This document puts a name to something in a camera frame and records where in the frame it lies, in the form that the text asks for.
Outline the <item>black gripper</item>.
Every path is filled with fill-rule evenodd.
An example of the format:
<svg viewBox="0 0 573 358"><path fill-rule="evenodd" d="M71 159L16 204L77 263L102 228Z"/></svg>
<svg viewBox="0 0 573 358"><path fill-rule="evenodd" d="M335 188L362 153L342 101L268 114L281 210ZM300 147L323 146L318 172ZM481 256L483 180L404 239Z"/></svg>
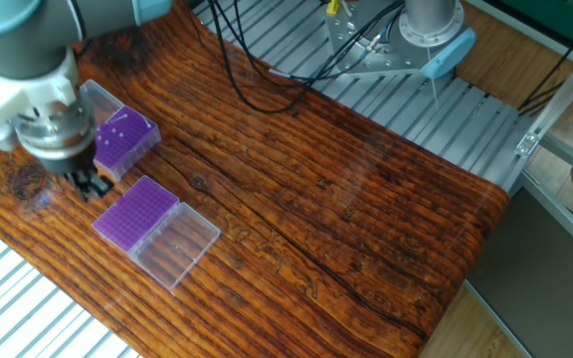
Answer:
<svg viewBox="0 0 573 358"><path fill-rule="evenodd" d="M95 156L96 145L93 142L77 153L72 148L36 150L36 157L46 170L68 175L68 182L84 202L98 199L99 194L107 194L113 188L110 179L98 174Z"/></svg>

